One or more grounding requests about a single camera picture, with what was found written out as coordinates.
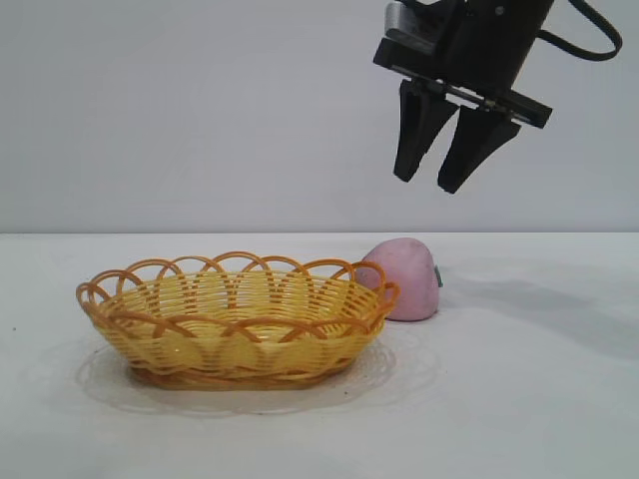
small gray tag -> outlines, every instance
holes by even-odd
[[[441,280],[441,272],[439,272],[439,267],[435,265],[435,275],[437,276],[437,284],[439,287],[443,287],[443,280]]]

basket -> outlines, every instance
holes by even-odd
[[[248,264],[223,268],[239,258]],[[327,266],[334,272],[321,275]],[[362,268],[377,272],[378,288],[356,282]],[[139,381],[167,389],[281,389],[311,386],[351,365],[383,329],[399,289],[371,262],[301,264],[233,251],[138,261],[96,275],[76,295]]]

pink clay ball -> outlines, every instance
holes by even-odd
[[[388,319],[421,321],[432,317],[439,307],[439,281],[428,247],[418,239],[397,238],[378,244],[363,259],[377,263],[386,274],[386,282],[401,288],[395,308]],[[374,289],[378,274],[370,268],[357,271],[359,284]]]

white table surface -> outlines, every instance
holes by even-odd
[[[401,236],[1,236],[0,477],[639,477],[639,235],[411,235],[440,313],[307,391],[133,384],[74,295],[143,257],[357,260]]]

basket base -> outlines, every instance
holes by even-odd
[[[173,374],[155,374],[148,369],[129,367],[129,374],[136,381],[178,391],[271,391],[308,389],[332,376],[347,370],[354,361],[331,369],[323,374],[305,378],[279,378],[272,376],[221,378],[205,371],[187,370]]]

